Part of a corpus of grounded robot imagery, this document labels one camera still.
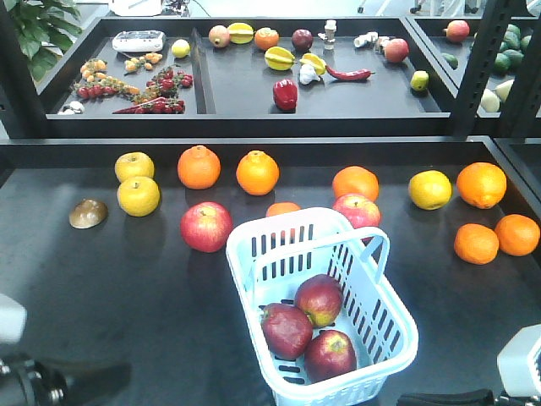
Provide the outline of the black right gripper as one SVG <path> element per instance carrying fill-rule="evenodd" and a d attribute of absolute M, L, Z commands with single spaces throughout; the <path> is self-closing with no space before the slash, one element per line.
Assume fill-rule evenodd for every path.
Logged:
<path fill-rule="evenodd" d="M 540 406 L 540 396 L 533 395 L 531 397 L 516 397 L 509 395 L 506 391 L 502 391 L 495 397 L 494 406 Z"/>

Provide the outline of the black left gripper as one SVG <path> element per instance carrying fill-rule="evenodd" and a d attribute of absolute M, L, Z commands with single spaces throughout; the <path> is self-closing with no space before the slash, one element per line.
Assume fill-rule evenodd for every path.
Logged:
<path fill-rule="evenodd" d="M 117 361 L 38 361 L 27 354 L 1 357 L 1 405 L 62 405 L 103 400 L 130 382 L 131 365 Z"/>

